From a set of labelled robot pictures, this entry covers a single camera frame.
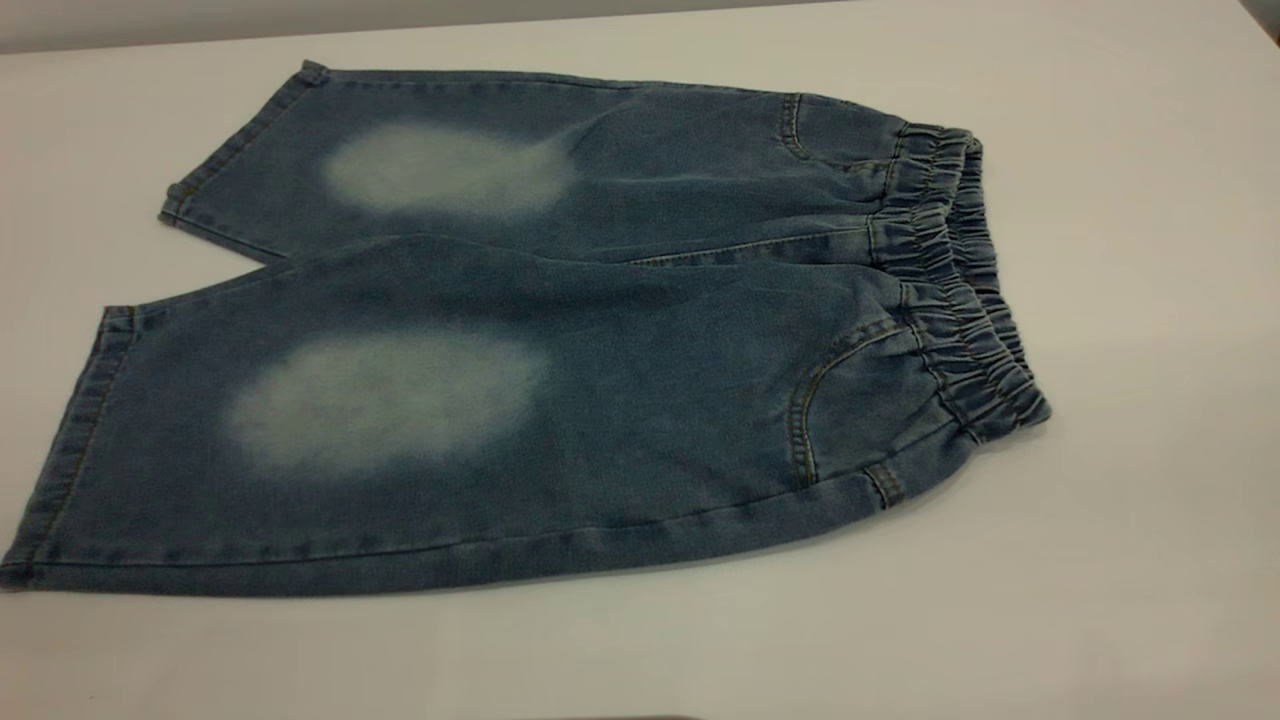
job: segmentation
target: denim shorts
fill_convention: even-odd
[[[966,131],[306,63],[169,188],[264,268],[102,314],[0,584],[413,591],[824,533],[1039,423]]]

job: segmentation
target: white surface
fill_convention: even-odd
[[[4,0],[0,53],[820,0]]]
[[[1055,404],[774,552],[308,601],[0,597],[6,717],[1280,717],[1280,51],[1222,0],[868,0],[0,58],[0,528],[99,306],[252,264],[154,220],[303,56],[824,92],[987,146]]]

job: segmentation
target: white backdrop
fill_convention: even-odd
[[[0,53],[813,1],[818,0],[3,0]]]

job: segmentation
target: gathered waistband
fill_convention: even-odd
[[[947,407],[978,441],[1042,423],[982,195],[982,143],[963,129],[908,123],[872,218],[872,260],[902,283],[902,309]]]

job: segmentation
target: bleached spot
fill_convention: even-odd
[[[324,173],[340,199],[374,213],[527,215],[550,208],[572,179],[562,145],[389,123],[339,146]]]
[[[344,477],[440,461],[518,428],[544,372],[525,343],[479,332],[315,340],[250,379],[227,427],[268,471]]]

